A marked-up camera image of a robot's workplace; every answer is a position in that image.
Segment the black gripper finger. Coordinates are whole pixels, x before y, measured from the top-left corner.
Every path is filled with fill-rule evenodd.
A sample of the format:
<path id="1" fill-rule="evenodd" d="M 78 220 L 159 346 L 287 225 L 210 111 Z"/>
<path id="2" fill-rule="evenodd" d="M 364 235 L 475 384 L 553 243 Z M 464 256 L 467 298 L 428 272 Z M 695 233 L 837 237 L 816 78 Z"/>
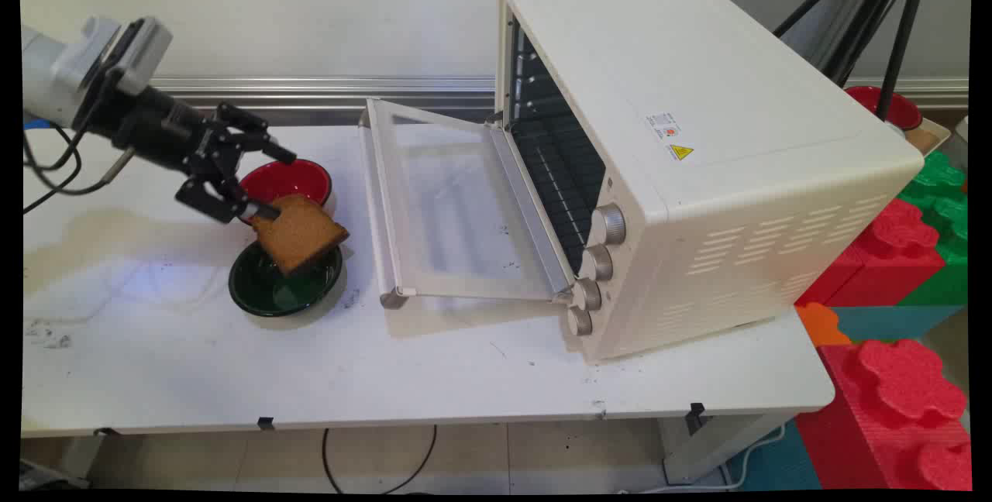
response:
<path id="1" fill-rule="evenodd" d="M 216 108 L 217 142 L 223 148 L 237 152 L 261 152 L 283 164 L 292 164 L 297 153 L 281 146 L 269 133 L 269 124 L 261 118 L 230 103 Z"/>
<path id="2" fill-rule="evenodd" d="M 248 195 L 239 184 L 237 169 L 243 153 L 192 153 L 183 159 L 185 182 L 176 192 L 176 201 L 219 221 L 261 217 L 276 220 L 282 210 Z"/>

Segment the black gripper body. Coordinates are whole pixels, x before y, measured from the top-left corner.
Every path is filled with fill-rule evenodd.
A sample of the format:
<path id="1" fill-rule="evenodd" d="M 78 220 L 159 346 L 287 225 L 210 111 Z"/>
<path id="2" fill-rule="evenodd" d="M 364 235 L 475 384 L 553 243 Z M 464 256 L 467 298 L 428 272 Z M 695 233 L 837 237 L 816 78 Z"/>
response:
<path id="1" fill-rule="evenodd" d="M 155 87 L 137 96 L 107 87 L 95 93 L 95 134 L 117 150 L 183 174 L 221 174 L 220 107 L 206 115 Z"/>

